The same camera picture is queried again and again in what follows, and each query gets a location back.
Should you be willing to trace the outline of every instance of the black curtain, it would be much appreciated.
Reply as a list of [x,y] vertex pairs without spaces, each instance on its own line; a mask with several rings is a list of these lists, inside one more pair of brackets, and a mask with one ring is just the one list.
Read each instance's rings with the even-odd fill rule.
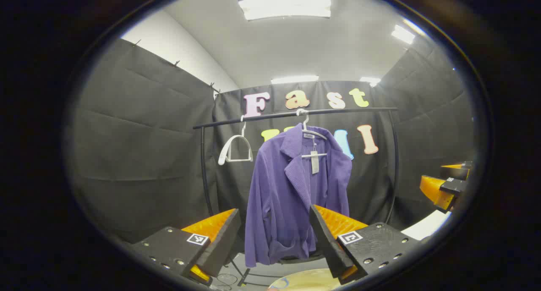
[[404,229],[435,210],[419,189],[421,175],[440,166],[477,160],[474,105],[468,85],[443,47],[415,38],[376,87],[385,106],[397,107],[399,190],[390,224]]
[[[294,112],[296,109],[286,108],[286,94],[300,90],[305,92],[310,104],[304,107],[306,110],[332,109],[328,103],[327,93],[338,92],[346,108],[359,108],[349,91],[359,89],[365,93],[364,100],[369,102],[369,107],[380,107],[381,97],[375,96],[374,88],[365,82],[351,81],[321,81],[287,83],[280,85],[265,85],[260,87],[240,89],[221,93],[216,97],[213,119],[223,121],[239,118],[246,113],[246,101],[243,98],[247,94],[268,92],[270,99],[265,102],[263,115],[282,112]],[[295,126],[302,123],[305,116],[287,117],[278,119],[258,120],[248,122],[245,137],[249,140],[254,158],[257,150],[263,144],[261,132],[266,129],[278,129],[284,131],[285,127]],[[361,134],[357,131],[360,125],[371,125],[372,135],[379,151],[375,154],[364,154],[365,145]],[[242,123],[222,125],[215,127],[214,154],[215,158],[224,146],[225,142],[233,135],[239,135]],[[390,118],[387,112],[356,112],[310,115],[308,125],[323,127],[334,133],[337,129],[345,129],[348,132],[347,139],[350,150],[354,155],[352,174],[348,185],[348,202],[350,216],[365,223],[381,221],[385,219],[389,207],[389,195],[391,193],[390,168],[394,172],[394,149]],[[232,146],[233,158],[246,158],[246,146],[241,140],[234,141]],[[218,166],[216,179],[218,181],[219,210],[239,208],[242,226],[238,233],[236,250],[243,251],[243,239],[245,233],[246,208],[248,203],[253,162],[230,162]]]
[[[75,195],[106,231],[128,242],[207,218],[193,125],[211,121],[213,91],[155,54],[116,40],[72,109],[66,142]],[[216,203],[212,129],[205,144]]]

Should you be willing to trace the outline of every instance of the fluorescent light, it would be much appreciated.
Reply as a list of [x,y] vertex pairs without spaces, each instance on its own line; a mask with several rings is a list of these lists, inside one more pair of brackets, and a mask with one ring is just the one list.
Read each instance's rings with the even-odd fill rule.
[[404,23],[408,25],[408,27],[411,27],[415,32],[417,32],[419,35],[425,36],[425,31],[423,31],[420,27],[417,27],[413,22],[408,21],[407,19],[404,19]]
[[318,79],[319,75],[296,75],[295,77],[280,77],[278,79],[271,79],[270,82],[275,85],[283,83],[314,82]]
[[413,38],[415,37],[415,35],[407,31],[403,27],[400,27],[400,25],[394,26],[394,31],[391,33],[391,35],[408,44],[412,44]]
[[374,87],[381,81],[381,79],[378,79],[377,77],[361,77],[359,80],[360,82],[369,82],[371,87]]
[[278,16],[331,16],[331,0],[239,0],[246,20]]

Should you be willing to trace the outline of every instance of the clothes hanger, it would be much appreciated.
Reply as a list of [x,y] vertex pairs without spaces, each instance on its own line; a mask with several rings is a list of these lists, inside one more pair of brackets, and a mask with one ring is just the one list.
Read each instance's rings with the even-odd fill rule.
[[317,136],[322,137],[323,139],[327,140],[327,137],[325,137],[321,133],[317,133],[315,131],[311,131],[311,130],[306,129],[306,122],[308,122],[308,120],[309,120],[309,118],[308,118],[308,113],[309,113],[308,110],[304,110],[304,109],[300,108],[300,109],[297,110],[297,116],[299,116],[300,113],[305,113],[306,114],[306,119],[303,122],[303,133],[311,133],[313,135],[317,135]]
[[[241,115],[241,117],[240,117],[241,123],[242,123],[243,119],[244,119],[244,116]],[[222,148],[222,151],[220,152],[220,156],[218,158],[218,164],[219,165],[223,165],[226,161],[227,162],[245,162],[245,161],[253,162],[254,161],[254,158],[251,155],[250,142],[248,142],[248,140],[244,137],[244,130],[245,129],[246,129],[246,122],[244,122],[241,134],[240,135],[234,135],[234,136],[230,137],[230,139],[226,142],[226,144]],[[248,145],[248,158],[247,159],[232,159],[231,158],[231,143],[237,137],[241,137],[246,142],[246,144]]]
[[[300,113],[305,113],[306,114],[306,119],[304,120],[303,122],[303,133],[311,133],[313,135],[318,135],[319,137],[322,137],[323,139],[327,140],[327,137],[325,137],[324,135],[322,135],[321,133],[317,133],[315,131],[310,131],[310,130],[307,130],[306,129],[306,122],[309,121],[309,118],[308,118],[308,110],[304,110],[302,108],[299,108],[297,110],[297,116],[300,114]],[[327,154],[303,154],[301,156],[301,158],[312,158],[313,156],[326,156]]]

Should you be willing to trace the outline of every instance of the round table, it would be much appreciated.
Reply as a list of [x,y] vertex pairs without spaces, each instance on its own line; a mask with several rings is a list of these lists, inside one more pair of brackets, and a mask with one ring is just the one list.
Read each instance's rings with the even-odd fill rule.
[[330,291],[340,286],[329,269],[315,269],[286,275],[270,285],[267,291]]

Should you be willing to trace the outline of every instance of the clothing tag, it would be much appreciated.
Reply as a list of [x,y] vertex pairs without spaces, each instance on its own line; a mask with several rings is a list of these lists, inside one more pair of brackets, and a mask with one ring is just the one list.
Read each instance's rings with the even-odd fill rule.
[[[317,154],[317,151],[311,151],[310,154]],[[319,157],[311,156],[311,173],[316,174],[319,172]]]

